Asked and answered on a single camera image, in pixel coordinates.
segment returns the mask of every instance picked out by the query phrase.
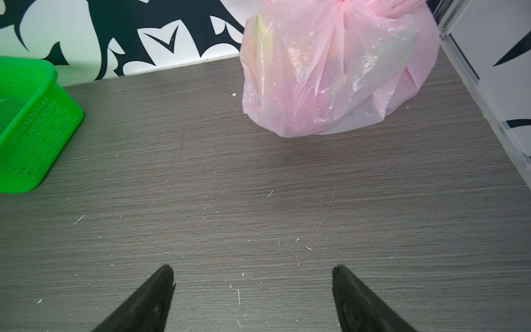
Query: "wall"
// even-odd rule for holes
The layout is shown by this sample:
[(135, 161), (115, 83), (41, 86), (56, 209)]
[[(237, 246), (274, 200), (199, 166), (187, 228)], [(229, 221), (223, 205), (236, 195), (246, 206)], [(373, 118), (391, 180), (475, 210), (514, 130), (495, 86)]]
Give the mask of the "wall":
[(531, 156), (531, 1), (471, 0), (450, 35), (497, 120)]
[(236, 56), (260, 0), (0, 0), (0, 56), (63, 86)]

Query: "trash bag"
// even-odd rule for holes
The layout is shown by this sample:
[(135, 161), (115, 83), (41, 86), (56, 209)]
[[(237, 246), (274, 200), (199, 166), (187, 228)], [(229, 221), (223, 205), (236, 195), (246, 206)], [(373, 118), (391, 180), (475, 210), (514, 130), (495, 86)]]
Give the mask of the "trash bag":
[(424, 0), (267, 0), (246, 23), (243, 111), (282, 137), (382, 121), (435, 64)]

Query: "pink plastic bag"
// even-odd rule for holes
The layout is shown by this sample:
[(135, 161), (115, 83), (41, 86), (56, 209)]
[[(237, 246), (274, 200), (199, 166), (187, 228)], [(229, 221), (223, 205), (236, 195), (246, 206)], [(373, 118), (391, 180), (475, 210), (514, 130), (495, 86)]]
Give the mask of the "pink plastic bag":
[(380, 122), (435, 64), (438, 31), (422, 0), (267, 2), (245, 27), (243, 110), (282, 137)]

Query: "floor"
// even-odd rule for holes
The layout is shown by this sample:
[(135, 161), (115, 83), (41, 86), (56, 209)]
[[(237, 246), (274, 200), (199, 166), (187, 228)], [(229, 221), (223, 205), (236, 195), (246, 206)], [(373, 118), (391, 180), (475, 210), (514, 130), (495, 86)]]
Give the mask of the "floor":
[(328, 136), (256, 126), (242, 74), (68, 88), (83, 123), (0, 195), (1, 331), (89, 331), (165, 263), (166, 331), (340, 331), (338, 263), (419, 331), (528, 330), (531, 192), (443, 53), (385, 121)]

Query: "basket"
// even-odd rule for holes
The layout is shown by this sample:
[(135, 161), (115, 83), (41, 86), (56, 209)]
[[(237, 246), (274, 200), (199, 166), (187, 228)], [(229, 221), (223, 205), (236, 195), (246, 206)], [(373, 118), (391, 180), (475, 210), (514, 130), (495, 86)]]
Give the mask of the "basket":
[(83, 119), (44, 60), (0, 57), (0, 192), (35, 188)]

